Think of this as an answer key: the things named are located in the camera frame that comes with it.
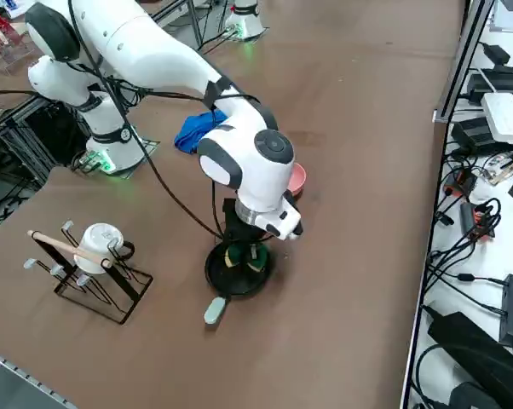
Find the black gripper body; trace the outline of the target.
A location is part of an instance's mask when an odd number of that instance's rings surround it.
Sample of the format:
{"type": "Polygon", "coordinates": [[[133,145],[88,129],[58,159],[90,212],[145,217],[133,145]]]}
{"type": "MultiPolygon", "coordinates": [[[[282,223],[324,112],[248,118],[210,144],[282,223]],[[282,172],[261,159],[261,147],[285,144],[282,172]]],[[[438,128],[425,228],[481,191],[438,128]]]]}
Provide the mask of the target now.
{"type": "Polygon", "coordinates": [[[235,211],[235,203],[235,199],[224,199],[222,202],[222,212],[225,217],[222,236],[223,245],[234,243],[255,244],[273,238],[270,233],[243,222],[235,211]]]}

